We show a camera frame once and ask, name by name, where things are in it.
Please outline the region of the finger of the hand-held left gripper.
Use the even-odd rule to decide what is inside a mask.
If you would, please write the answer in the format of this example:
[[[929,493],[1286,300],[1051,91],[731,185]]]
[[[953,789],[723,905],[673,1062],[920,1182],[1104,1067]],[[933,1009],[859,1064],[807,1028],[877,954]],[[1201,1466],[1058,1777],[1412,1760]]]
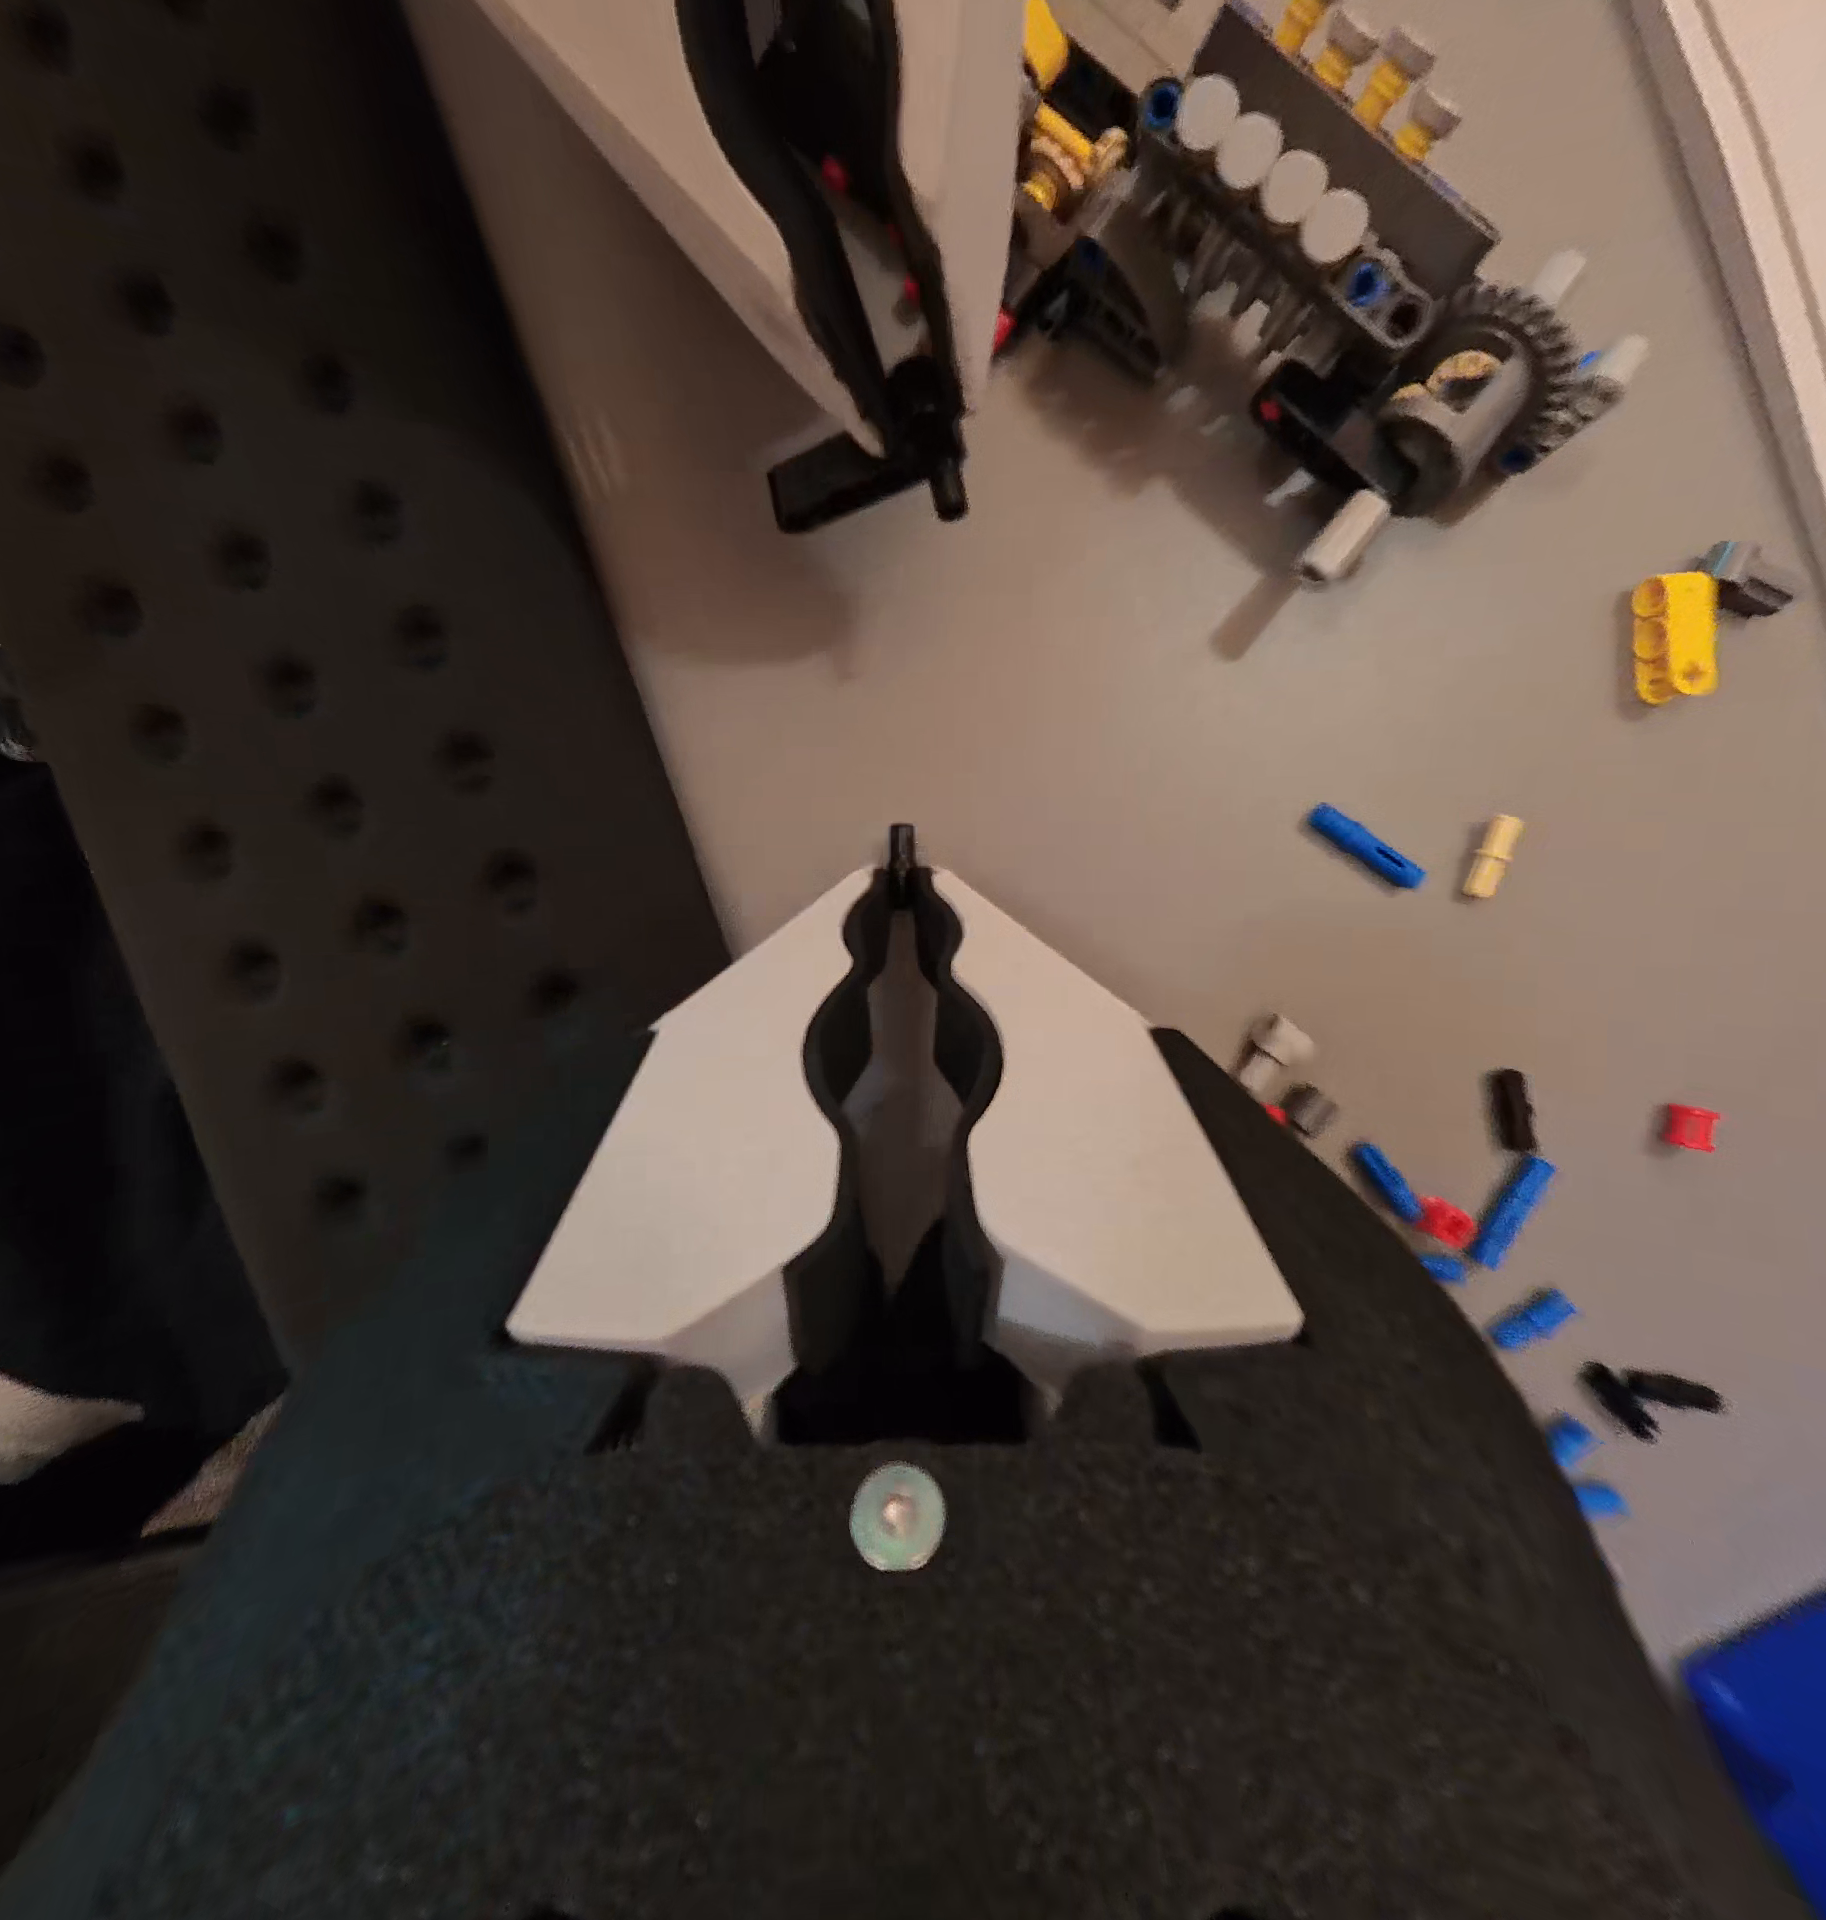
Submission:
[[[841,228],[759,95],[744,3],[481,3],[687,262],[867,452],[893,393]]]
[[[1026,122],[1026,3],[870,3],[888,106],[885,189],[929,347],[983,408]]]

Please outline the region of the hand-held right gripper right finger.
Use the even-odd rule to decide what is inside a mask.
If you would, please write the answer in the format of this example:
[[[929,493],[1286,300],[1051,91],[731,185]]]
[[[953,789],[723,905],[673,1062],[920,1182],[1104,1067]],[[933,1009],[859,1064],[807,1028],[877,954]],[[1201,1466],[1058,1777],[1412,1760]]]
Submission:
[[[960,875],[902,887],[956,1099],[941,1272],[964,1355],[1053,1414],[1099,1365],[1303,1336],[1166,1035]]]

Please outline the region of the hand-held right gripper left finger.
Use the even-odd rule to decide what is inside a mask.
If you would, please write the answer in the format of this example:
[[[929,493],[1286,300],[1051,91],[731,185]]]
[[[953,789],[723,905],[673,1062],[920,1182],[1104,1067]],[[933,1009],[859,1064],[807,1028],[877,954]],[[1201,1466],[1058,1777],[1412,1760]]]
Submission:
[[[807,1035],[865,980],[881,870],[841,875],[727,971],[670,1007],[566,1202],[509,1342],[717,1373],[755,1432],[806,1365],[785,1266],[836,1222],[840,1104]]]

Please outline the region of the lego car chassis assembly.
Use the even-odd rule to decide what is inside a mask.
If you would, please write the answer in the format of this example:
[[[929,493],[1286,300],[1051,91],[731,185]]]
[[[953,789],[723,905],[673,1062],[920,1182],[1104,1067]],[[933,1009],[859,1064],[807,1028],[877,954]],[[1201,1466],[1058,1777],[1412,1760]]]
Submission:
[[[1585,350],[1585,259],[1484,273],[1497,225],[1435,166],[1459,110],[1435,49],[1358,3],[1214,3],[1176,71],[1122,76],[1029,3],[1022,149],[996,347],[1077,337],[1162,384],[1200,321],[1251,337],[1250,416],[1332,512],[1303,585],[1352,579],[1399,517],[1541,468],[1605,418],[1645,342]]]

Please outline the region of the white lego instruction booklet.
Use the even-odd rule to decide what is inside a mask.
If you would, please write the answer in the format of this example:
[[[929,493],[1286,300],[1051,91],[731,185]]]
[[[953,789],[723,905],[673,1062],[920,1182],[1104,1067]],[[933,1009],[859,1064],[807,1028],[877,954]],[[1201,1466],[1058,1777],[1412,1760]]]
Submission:
[[[1826,3],[1630,3],[1826,599]]]

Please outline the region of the dark grey lego elbow connector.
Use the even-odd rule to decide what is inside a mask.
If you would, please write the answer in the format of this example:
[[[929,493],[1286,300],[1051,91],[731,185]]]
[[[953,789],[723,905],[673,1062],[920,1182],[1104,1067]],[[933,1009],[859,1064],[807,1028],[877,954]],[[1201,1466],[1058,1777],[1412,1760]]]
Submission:
[[[1771,619],[1802,599],[1802,582],[1774,561],[1757,541],[1719,541],[1702,553],[1700,571],[1714,582],[1722,614]]]

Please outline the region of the scattered loose lego pieces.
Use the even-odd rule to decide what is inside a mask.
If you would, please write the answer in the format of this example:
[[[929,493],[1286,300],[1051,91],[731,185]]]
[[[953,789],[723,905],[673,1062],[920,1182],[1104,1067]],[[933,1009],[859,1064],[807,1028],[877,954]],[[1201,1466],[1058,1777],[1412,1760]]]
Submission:
[[[1276,1013],[1264,1013],[1235,1054],[1235,1084],[1256,1093],[1274,1121],[1307,1143],[1319,1140],[1340,1114],[1332,1096],[1303,1079],[1312,1059],[1312,1035]],[[1477,1272],[1497,1272],[1550,1200],[1557,1176],[1554,1163],[1541,1152],[1524,1070],[1493,1067],[1484,1079],[1484,1099],[1502,1152],[1502,1176],[1482,1212],[1468,1212],[1439,1193],[1420,1193],[1379,1143],[1358,1140],[1345,1152],[1368,1197],[1406,1234],[1422,1271],[1449,1285],[1468,1284]],[[1719,1388],[1669,1371],[1617,1371],[1589,1359],[1580,1366],[1579,1386],[1617,1432],[1645,1443],[1662,1432],[1656,1409],[1724,1414]],[[1587,1418],[1554,1414],[1545,1435],[1579,1510],[1589,1523],[1621,1523],[1630,1517],[1621,1491],[1587,1471],[1602,1440]]]

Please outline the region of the blue lego pin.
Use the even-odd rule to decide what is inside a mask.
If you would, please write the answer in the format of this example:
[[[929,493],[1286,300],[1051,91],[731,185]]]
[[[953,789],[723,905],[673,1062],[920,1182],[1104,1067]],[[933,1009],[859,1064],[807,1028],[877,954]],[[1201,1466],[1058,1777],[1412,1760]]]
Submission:
[[[1399,851],[1377,829],[1329,801],[1315,804],[1305,826],[1390,887],[1416,890],[1430,879],[1427,866],[1420,866],[1411,854]]]

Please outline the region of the yellow lego connector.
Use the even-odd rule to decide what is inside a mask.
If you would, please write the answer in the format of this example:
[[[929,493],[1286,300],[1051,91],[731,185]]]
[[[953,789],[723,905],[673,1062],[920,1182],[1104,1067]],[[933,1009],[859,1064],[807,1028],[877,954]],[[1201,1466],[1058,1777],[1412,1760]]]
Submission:
[[[1645,575],[1630,591],[1630,684],[1642,708],[1719,689],[1719,622],[1719,579],[1702,567]]]

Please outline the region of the blue plastic bin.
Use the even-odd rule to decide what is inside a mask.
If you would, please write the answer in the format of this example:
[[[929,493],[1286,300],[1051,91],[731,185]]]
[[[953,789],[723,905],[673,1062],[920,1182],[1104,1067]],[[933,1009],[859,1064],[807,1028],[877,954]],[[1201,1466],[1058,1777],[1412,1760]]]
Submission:
[[[1681,1677],[1743,1806],[1826,1918],[1826,1589],[1695,1648]]]

